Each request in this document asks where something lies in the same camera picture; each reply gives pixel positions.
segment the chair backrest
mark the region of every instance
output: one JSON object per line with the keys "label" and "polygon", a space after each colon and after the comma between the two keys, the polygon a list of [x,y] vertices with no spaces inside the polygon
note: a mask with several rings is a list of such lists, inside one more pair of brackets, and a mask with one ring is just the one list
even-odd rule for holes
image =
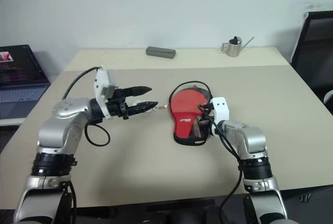
{"label": "chair backrest", "polygon": [[330,111],[331,114],[333,115],[333,96],[331,96],[330,99],[326,101],[325,106],[328,109],[328,111]]}
{"label": "chair backrest", "polygon": [[306,14],[291,65],[323,102],[333,90],[333,10]]}

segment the floor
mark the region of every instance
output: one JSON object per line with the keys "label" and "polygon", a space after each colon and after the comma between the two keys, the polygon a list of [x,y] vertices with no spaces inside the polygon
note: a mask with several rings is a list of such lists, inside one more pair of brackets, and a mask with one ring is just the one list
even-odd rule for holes
{"label": "floor", "polygon": [[[0,129],[0,151],[6,146],[15,129]],[[243,195],[234,195],[227,205],[225,212],[230,220],[238,224],[245,223],[244,212],[242,207]],[[219,204],[223,197],[208,198],[208,201],[215,201]],[[333,211],[333,188],[318,191],[312,194],[308,203],[301,203],[299,199],[291,198],[285,202],[289,218],[301,224],[313,223],[332,223]],[[91,217],[78,216],[77,224],[125,224],[125,223],[202,223],[201,210],[205,209],[209,213],[210,207],[179,207],[178,209],[164,211],[147,211],[156,208],[159,204],[135,204],[119,206],[112,208],[111,218],[98,219]],[[13,210],[0,210],[0,224],[9,224],[12,221]]]}

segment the gray block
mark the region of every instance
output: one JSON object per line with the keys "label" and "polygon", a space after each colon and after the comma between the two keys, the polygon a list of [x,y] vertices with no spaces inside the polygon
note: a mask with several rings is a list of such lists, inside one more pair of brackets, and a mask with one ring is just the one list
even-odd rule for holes
{"label": "gray block", "polygon": [[149,46],[146,49],[146,54],[148,56],[158,56],[158,57],[165,57],[172,59],[176,55],[176,51],[174,49],[168,49],[168,48],[157,48]]}

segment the beige table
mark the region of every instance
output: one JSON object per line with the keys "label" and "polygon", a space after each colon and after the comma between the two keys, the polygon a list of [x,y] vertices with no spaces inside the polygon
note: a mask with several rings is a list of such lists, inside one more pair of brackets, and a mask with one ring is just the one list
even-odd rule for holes
{"label": "beige table", "polygon": [[24,121],[25,118],[1,119],[0,126],[20,126]]}
{"label": "beige table", "polygon": [[[232,119],[263,130],[281,189],[333,184],[328,172],[333,117],[275,48],[246,49],[237,58],[213,49],[182,49],[174,60],[147,57],[144,50],[82,50],[2,152],[0,208],[16,207],[34,160],[38,129],[53,105],[80,71],[100,64],[115,69],[121,88],[152,87],[140,98],[161,105],[179,83],[206,82],[214,96],[226,98]],[[93,78],[93,73],[84,77],[70,96],[93,97]],[[201,147],[173,141],[168,110],[126,121],[113,118],[103,126],[111,133],[111,144],[94,147],[83,137],[75,154],[78,207],[225,195],[237,180],[237,162],[219,140],[210,137]],[[105,138],[98,130],[91,135],[101,142]],[[243,187],[237,192],[244,192]]]}

